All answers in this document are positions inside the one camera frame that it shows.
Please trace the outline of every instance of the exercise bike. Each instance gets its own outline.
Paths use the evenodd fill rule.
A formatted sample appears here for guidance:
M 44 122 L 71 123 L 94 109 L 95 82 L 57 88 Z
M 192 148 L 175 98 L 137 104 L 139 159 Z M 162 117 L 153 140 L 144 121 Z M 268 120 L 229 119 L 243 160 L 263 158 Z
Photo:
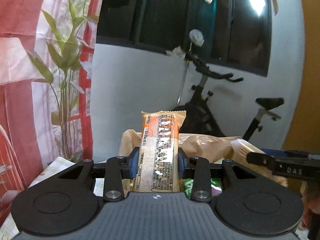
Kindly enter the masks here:
M 183 125 L 180 128 L 179 132 L 207 134 L 207 135 L 212 135 L 216 137 L 225 137 L 225 134 L 221 131 L 219 125 L 217 124 L 215 118 L 213 117 L 213 114 L 211 113 L 207 105 L 207 102 L 209 98 L 212 97 L 213 92 L 208 91 L 207 97 L 205 99 L 202 98 L 202 92 L 209 77 L 217 80 L 224 79 L 232 83 L 238 83 L 243 81 L 244 79 L 242 77 L 233 79 L 233 76 L 234 76 L 233 73 L 219 74 L 215 71 L 211 71 L 207 66 L 207 64 L 200 57 L 194 55 L 191 50 L 192 44 L 196 44 L 196 45 L 200 44 L 200 46 L 202 44 L 197 42 L 194 39 L 194 37 L 192 37 L 191 34 L 189 35 L 189 37 L 191 39 L 191 45 L 190 45 L 190 50 L 186 53 L 185 61 L 186 61 L 186 64 L 192 61 L 196 66 L 196 71 L 202 74 L 202 78 L 197 86 L 193 85 L 191 87 L 194 93 L 190 102 L 186 103 L 183 106 L 177 106 L 173 109 L 174 111 L 181 111 L 181 110 L 187 111 L 187 117 L 183 122 Z M 181 85 L 181 87 L 182 88 L 180 89 L 178 104 L 180 102 L 183 85 Z M 248 141 L 251 138 L 251 136 L 256 130 L 258 130 L 259 132 L 262 130 L 263 127 L 260 126 L 260 122 L 262 117 L 265 114 L 270 116 L 273 121 L 277 121 L 281 119 L 279 115 L 271 112 L 271 110 L 278 106 L 283 105 L 284 99 L 283 98 L 257 98 L 256 103 L 258 103 L 261 106 L 261 108 L 258 110 L 257 115 L 254 117 L 251 124 L 249 125 L 249 128 L 243 135 L 243 139 L 246 141 Z

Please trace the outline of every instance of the orange wall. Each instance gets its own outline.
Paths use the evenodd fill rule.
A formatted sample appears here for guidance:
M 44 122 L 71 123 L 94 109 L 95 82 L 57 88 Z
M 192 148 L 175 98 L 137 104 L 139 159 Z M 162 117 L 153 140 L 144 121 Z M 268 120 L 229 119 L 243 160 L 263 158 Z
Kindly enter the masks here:
M 306 42 L 303 78 L 283 149 L 320 153 L 320 0 L 302 0 L 302 6 Z

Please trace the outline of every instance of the black circular pad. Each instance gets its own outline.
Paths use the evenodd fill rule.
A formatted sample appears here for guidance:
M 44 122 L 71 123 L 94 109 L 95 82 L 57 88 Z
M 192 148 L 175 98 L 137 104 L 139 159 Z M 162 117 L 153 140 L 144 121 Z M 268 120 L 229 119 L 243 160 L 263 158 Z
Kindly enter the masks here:
M 33 204 L 42 213 L 57 214 L 71 205 L 71 198 L 63 193 L 51 192 L 37 197 Z
M 252 212 L 270 214 L 278 210 L 278 208 L 281 206 L 281 201 L 273 194 L 254 192 L 244 197 L 243 204 Z
M 217 197 L 215 210 L 237 231 L 276 236 L 297 227 L 303 204 L 298 194 L 269 179 L 241 179 Z
M 21 192 L 11 213 L 20 231 L 54 236 L 69 233 L 89 223 L 98 213 L 98 198 L 73 179 L 39 183 Z

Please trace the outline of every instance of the barcode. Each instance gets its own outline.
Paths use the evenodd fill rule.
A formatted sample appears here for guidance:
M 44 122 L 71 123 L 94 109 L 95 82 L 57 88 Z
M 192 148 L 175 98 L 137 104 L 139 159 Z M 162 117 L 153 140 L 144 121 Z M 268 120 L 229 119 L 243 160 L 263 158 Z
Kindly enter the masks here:
M 149 122 L 150 122 L 150 115 L 147 116 L 146 124 L 149 124 Z
M 143 138 L 142 138 L 142 146 L 145 147 L 147 144 L 147 137 L 148 137 L 148 127 L 146 127 L 143 131 Z

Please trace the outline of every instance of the metal screw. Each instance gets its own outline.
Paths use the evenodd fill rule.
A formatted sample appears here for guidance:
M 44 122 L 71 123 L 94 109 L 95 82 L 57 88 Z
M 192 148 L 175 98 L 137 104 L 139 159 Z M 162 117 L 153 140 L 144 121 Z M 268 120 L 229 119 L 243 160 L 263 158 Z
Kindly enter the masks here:
M 116 190 L 110 190 L 106 193 L 107 198 L 116 199 L 121 197 L 121 193 Z
M 209 193 L 204 190 L 198 190 L 193 194 L 196 198 L 207 198 L 209 197 Z

